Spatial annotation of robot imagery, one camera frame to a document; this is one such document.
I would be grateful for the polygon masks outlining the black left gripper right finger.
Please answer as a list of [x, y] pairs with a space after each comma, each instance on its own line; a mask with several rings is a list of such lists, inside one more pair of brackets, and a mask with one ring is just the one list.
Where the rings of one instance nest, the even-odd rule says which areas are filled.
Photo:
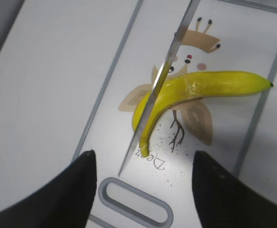
[[277, 204], [239, 181], [204, 151], [195, 152], [191, 187], [204, 228], [277, 228]]

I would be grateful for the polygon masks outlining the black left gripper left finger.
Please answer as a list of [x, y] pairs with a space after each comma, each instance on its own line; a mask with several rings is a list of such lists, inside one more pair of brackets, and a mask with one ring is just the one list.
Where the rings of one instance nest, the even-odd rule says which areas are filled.
[[0, 228], [84, 228], [96, 184], [95, 151], [83, 152], [42, 188], [0, 211]]

